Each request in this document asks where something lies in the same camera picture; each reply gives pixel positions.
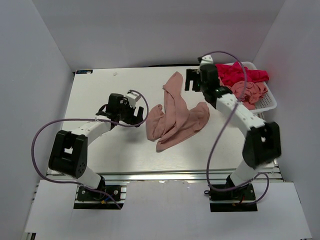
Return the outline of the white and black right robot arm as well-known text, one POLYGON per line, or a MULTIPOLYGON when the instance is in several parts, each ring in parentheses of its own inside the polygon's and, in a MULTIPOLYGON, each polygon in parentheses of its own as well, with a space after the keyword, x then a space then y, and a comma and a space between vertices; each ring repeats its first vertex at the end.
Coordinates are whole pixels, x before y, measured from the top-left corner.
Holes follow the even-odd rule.
POLYGON ((227 118, 225 123, 233 124, 244 136, 242 161, 227 177, 225 187, 208 185, 211 190, 226 192, 229 198, 236 200, 243 195, 244 186, 254 180, 265 165, 281 156, 280 127, 276 122, 266 122, 254 115, 228 87, 221 85, 213 63, 202 63, 193 73, 198 76, 188 76, 186 85, 193 81, 193 89, 202 92, 206 102, 227 118))

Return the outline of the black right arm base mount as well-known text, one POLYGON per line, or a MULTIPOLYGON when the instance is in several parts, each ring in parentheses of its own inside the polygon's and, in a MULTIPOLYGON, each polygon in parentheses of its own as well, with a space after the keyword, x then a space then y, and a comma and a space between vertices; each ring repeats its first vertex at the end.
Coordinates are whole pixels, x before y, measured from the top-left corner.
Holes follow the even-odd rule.
POLYGON ((219 192, 205 190, 209 197, 209 206, 212 213, 257 212, 256 195, 252 184, 240 187, 233 191, 219 192))

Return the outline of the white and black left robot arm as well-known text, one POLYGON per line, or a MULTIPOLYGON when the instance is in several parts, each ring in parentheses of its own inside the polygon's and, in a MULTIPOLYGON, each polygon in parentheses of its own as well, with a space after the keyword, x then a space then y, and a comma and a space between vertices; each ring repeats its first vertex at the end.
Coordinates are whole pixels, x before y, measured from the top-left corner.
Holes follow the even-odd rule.
POLYGON ((74 130, 60 130, 51 150, 50 170, 72 177, 88 187, 88 193, 99 200, 105 196, 103 177, 88 167, 88 148, 93 141, 111 131, 115 126, 139 127, 146 121, 144 108, 136 104, 144 99, 141 93, 130 90, 126 95, 112 93, 108 102, 99 108, 96 118, 74 130))

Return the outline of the dusty pink t shirt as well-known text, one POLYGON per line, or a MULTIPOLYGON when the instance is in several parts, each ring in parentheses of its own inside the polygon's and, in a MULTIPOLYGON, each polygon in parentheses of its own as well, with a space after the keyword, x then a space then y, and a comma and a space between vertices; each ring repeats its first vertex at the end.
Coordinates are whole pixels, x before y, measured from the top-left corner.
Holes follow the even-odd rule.
POLYGON ((154 106, 146 120, 146 137, 157 141, 156 152, 163 152, 201 131, 210 119, 205 102, 188 109, 181 95, 183 76, 175 72, 163 85, 163 105, 154 106))

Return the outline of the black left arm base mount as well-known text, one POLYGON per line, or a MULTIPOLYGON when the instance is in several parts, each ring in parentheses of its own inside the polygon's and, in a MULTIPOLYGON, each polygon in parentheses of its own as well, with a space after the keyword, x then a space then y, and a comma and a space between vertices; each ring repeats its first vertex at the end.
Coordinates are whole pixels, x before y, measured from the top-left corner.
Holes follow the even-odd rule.
MULTIPOLYGON (((105 192, 109 194, 122 208, 126 198, 127 187, 124 185, 105 186, 105 192)), ((80 186, 75 195, 73 208, 76 210, 120 210, 115 202, 102 193, 97 193, 80 186)))

